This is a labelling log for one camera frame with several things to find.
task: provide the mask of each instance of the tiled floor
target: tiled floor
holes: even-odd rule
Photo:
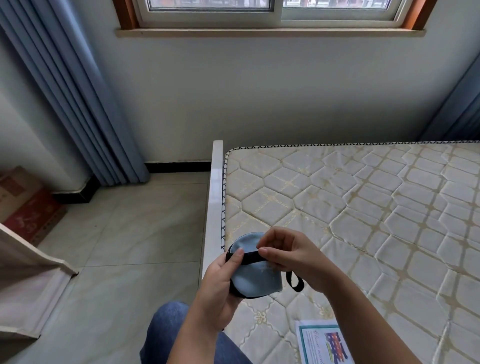
[[[163,303],[197,291],[209,174],[153,174],[100,189],[39,245],[81,268],[37,341],[0,343],[0,363],[135,364]]]

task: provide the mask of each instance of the mattress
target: mattress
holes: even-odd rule
[[[479,177],[478,143],[236,148],[222,249],[274,225],[302,231],[423,363],[479,363]],[[334,318],[326,297],[283,276],[282,292],[242,301],[225,333],[254,364],[300,363],[295,320],[320,318]]]

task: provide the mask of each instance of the hand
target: hand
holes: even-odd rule
[[[192,314],[215,333],[229,324],[241,302],[241,298],[231,295],[228,290],[230,278],[243,259],[243,249],[237,249],[228,262],[225,262],[226,255],[223,253],[208,266],[190,308]]]
[[[260,256],[277,269],[293,271],[310,287],[325,293],[343,272],[302,232],[274,226],[257,244]]]

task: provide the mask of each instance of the curtain fold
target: curtain fold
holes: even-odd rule
[[[0,25],[104,186],[149,173],[69,0],[2,0]]]
[[[478,140],[479,137],[480,55],[429,122],[419,140]]]

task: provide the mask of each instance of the bed frame post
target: bed frame post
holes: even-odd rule
[[[210,188],[208,191],[205,241],[200,267],[202,279],[205,271],[219,255],[222,238],[222,184],[223,184],[223,141],[215,140],[212,150]]]

